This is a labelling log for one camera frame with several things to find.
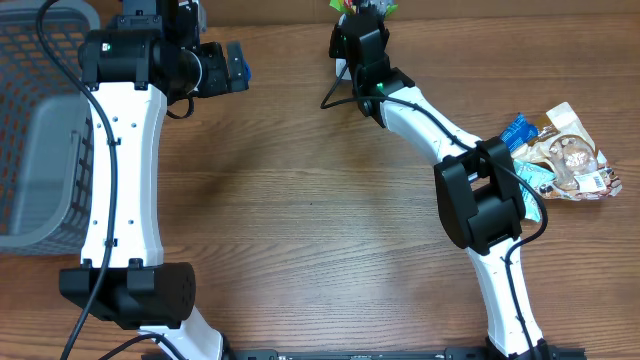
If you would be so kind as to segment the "green Haribo gummy bag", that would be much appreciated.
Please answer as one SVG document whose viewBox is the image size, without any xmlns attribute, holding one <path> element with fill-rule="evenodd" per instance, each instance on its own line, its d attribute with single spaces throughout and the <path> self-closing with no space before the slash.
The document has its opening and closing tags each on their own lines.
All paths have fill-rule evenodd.
<svg viewBox="0 0 640 360">
<path fill-rule="evenodd" d="M 373 12 L 383 18 L 398 8 L 394 0 L 330 0 L 329 6 L 347 15 Z"/>
</svg>

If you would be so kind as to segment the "blue Oreo cookie pack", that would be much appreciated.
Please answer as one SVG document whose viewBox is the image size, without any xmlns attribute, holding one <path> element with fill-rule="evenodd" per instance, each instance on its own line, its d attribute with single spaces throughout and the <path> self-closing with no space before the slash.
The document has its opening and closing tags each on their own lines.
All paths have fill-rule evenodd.
<svg viewBox="0 0 640 360">
<path fill-rule="evenodd" d="M 510 152 L 528 143 L 539 135 L 539 130 L 530 123 L 526 116 L 518 113 L 515 119 L 501 133 L 500 139 L 506 144 Z"/>
</svg>

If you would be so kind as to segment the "light teal snack packet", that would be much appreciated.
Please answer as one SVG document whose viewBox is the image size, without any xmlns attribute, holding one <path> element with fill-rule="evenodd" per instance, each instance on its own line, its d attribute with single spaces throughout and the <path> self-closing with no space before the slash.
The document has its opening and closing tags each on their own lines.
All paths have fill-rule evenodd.
<svg viewBox="0 0 640 360">
<path fill-rule="evenodd" d="M 515 173 L 534 190 L 539 190 L 543 185 L 551 184 L 556 178 L 553 172 L 520 160 L 514 161 L 514 169 Z M 534 196 L 525 187 L 520 186 L 520 189 L 526 210 L 525 218 L 539 223 L 541 221 L 541 213 Z"/>
</svg>

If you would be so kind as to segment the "beige brown cookie pouch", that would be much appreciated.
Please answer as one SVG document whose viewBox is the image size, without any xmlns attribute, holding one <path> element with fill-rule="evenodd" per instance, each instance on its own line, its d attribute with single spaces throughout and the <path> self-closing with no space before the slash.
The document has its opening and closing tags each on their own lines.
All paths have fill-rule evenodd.
<svg viewBox="0 0 640 360">
<path fill-rule="evenodd" d="M 621 179 L 569 103 L 548 110 L 534 126 L 538 136 L 516 148 L 512 157 L 551 177 L 532 186 L 542 198 L 600 200 L 622 190 Z"/>
</svg>

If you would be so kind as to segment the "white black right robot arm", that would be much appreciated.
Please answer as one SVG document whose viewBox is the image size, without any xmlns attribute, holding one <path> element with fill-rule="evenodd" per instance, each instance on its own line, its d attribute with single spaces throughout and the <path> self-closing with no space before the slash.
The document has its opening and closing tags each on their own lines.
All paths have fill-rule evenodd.
<svg viewBox="0 0 640 360">
<path fill-rule="evenodd" d="M 521 265 L 526 182 L 506 144 L 471 135 L 436 110 L 417 85 L 390 64 L 389 31 L 371 8 L 345 14 L 329 55 L 344 61 L 352 101 L 366 117 L 413 145 L 434 169 L 438 214 L 449 239 L 469 255 L 488 317 L 495 359 L 545 359 Z"/>
</svg>

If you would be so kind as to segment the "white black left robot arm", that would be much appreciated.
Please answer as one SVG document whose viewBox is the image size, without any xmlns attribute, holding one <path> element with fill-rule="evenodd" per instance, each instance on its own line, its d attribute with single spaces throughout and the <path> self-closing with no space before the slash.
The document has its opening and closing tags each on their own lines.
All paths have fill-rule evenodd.
<svg viewBox="0 0 640 360">
<path fill-rule="evenodd" d="M 158 225 L 163 122 L 178 101 L 245 91 L 250 71 L 238 43 L 204 43 L 196 1 L 126 1 L 78 51 L 73 83 L 93 123 L 92 198 L 80 265 L 59 276 L 84 317 L 154 341 L 172 359 L 230 359 L 228 340 L 195 305 L 195 272 L 168 263 Z"/>
</svg>

